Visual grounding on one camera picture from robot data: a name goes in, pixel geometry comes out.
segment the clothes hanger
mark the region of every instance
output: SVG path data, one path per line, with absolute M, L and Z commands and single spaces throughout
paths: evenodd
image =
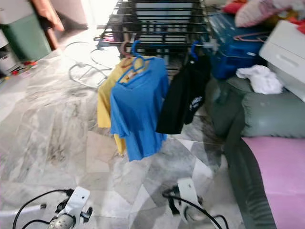
M 195 47 L 197 44 L 199 44 L 200 42 L 199 41 L 194 41 L 192 46 L 191 46 L 191 56 L 196 60 L 198 61 L 199 60 L 199 57 L 197 56 L 197 54 L 195 53 Z
M 140 70 L 140 69 L 142 69 L 142 68 L 145 67 L 145 62 L 146 62 L 146 61 L 149 61 L 149 60 L 154 59 L 154 57 L 144 59 L 139 53 L 137 53 L 137 52 L 136 52 L 136 45 L 137 45 L 138 43 L 140 43 L 139 40 L 133 42 L 133 44 L 132 44 L 132 54 L 133 54 L 134 56 L 136 56 L 136 58 L 133 60 L 131 67 L 130 67 L 130 68 L 129 68 L 129 69 L 119 78 L 118 83 L 119 83 L 119 82 L 120 82 L 120 81 L 121 81 L 121 80 L 122 80 L 131 70 L 133 70 L 132 76 L 135 76 L 135 75 L 137 74 L 137 71 L 138 71 L 138 70 Z M 139 68 L 135 68 L 135 65 L 134 65 L 134 64 L 135 64 L 135 62 L 136 62 L 138 59 L 142 59 L 142 66 L 140 66 Z
M 242 34 L 238 36 L 234 36 L 233 39 L 235 41 L 241 41 L 241 42 L 264 42 L 262 39 L 263 37 L 266 37 L 270 34 L 270 32 L 255 32 L 255 33 L 249 33 L 249 34 Z M 253 37 L 256 36 L 255 39 L 244 39 L 244 37 Z
M 136 56 L 136 58 L 135 58 L 135 59 L 133 60 L 133 62 L 132 62 L 133 67 L 134 67 L 135 62 L 136 62 L 138 59 L 141 59 L 141 60 L 142 60 L 142 66 L 140 66 L 139 68 L 135 69 L 136 71 L 138 71 L 138 70 L 140 70 L 140 69 L 142 69 L 142 68 L 145 67 L 145 61 L 150 61 L 150 60 L 154 59 L 154 57 L 144 59 L 139 53 L 137 53 L 137 51 L 136 51 L 136 46 L 137 46 L 137 44 L 139 44 L 139 43 L 141 43 L 141 41 L 140 41 L 140 40 L 137 40 L 137 41 L 134 41 L 133 44 L 132 44 L 132 54 L 133 54 L 134 56 Z
M 127 43 L 129 43 L 128 40 L 124 41 L 124 42 L 121 44 L 121 47 L 120 47 L 120 53 L 121 53 L 123 56 L 126 57 L 125 60 L 124 60 L 124 62 L 122 63 L 122 68 L 126 68 L 126 67 L 132 65 L 132 62 L 127 63 L 128 60 L 131 59 L 130 54 L 129 54 L 129 53 L 126 53 L 126 51 L 125 51 L 125 48 L 126 48 L 125 46 L 126 46 Z

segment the black t-shirt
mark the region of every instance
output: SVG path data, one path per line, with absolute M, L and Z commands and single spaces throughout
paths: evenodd
M 205 87 L 210 79 L 211 64 L 207 56 L 188 63 L 174 77 L 159 116 L 156 131 L 163 134 L 180 134 L 183 124 L 193 121 L 193 116 L 204 103 Z

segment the blue hanger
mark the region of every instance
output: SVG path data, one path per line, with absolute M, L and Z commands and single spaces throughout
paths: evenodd
M 200 42 L 199 41 L 194 41 L 194 43 L 192 44 L 192 47 L 191 47 L 191 56 L 196 60 L 198 61 L 199 60 L 199 57 L 197 56 L 197 54 L 195 53 L 195 47 L 197 44 L 199 44 Z
M 138 43 L 141 43 L 141 41 L 137 40 L 137 41 L 134 41 L 133 44 L 132 44 L 132 54 L 133 54 L 134 56 L 136 56 L 136 58 L 135 58 L 135 59 L 133 60 L 133 62 L 132 62 L 132 66 L 133 66 L 133 69 L 134 69 L 135 72 L 138 71 L 138 70 L 140 70 L 140 69 L 142 69 L 142 68 L 144 68 L 144 66 L 145 66 L 145 64 L 144 64 L 145 59 L 144 59 L 139 53 L 136 52 L 136 48 L 135 48 L 135 47 L 137 46 Z M 142 59 L 143 64 L 142 64 L 141 67 L 135 69 L 134 63 L 135 63 L 138 59 Z
M 139 53 L 137 53 L 137 52 L 136 52 L 136 45 L 137 45 L 138 43 L 140 43 L 139 40 L 133 42 L 133 44 L 132 44 L 132 54 L 133 54 L 134 56 L 136 56 L 136 58 L 133 60 L 131 67 L 130 67 L 130 68 L 129 68 L 129 69 L 119 78 L 118 82 L 120 82 L 120 81 L 122 80 L 122 78 L 124 78 L 125 75 L 126 75 L 128 72 L 130 72 L 131 70 L 133 70 L 134 72 L 137 72 L 138 70 L 144 68 L 144 67 L 145 67 L 145 61 L 149 61 L 149 60 L 154 59 L 154 57 L 148 58 L 148 59 L 144 59 Z M 134 64 L 135 64 L 135 62 L 136 62 L 138 59 L 142 59 L 142 60 L 143 60 L 143 64 L 142 64 L 141 67 L 135 68 L 135 67 L 134 67 Z

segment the pink pillow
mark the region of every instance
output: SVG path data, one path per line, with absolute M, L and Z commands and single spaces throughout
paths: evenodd
M 305 0 L 251 0 L 238 11 L 235 24 L 237 27 L 257 25 L 300 2 L 305 3 Z
M 241 2 L 231 2 L 223 7 L 223 11 L 225 13 L 236 14 L 243 5 L 244 3 Z

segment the yellow t-shirt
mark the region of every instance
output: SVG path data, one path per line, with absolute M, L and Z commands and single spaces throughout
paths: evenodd
M 112 87 L 115 86 L 116 82 L 119 80 L 119 78 L 131 67 L 131 65 L 123 68 L 122 66 L 126 66 L 130 64 L 135 57 L 132 57 L 131 59 L 126 60 L 126 58 L 122 59 L 121 62 L 115 66 L 115 68 L 112 70 L 110 75 L 108 76 L 108 79 L 99 87 L 99 93 L 98 93 L 98 103 L 97 103 L 97 122 L 98 126 L 103 128 L 110 128 L 111 127 L 111 119 L 110 119 L 110 93 Z M 138 59 L 134 67 L 139 68 L 143 64 L 141 59 Z M 140 69 L 137 73 L 143 71 L 148 65 L 148 61 L 145 62 L 145 67 L 143 69 Z M 121 82 L 126 83 L 128 80 L 128 76 L 124 77 Z M 122 155 L 123 151 L 125 150 L 125 140 L 119 138 L 117 134 L 114 134 L 114 140 L 118 147 L 119 153 Z

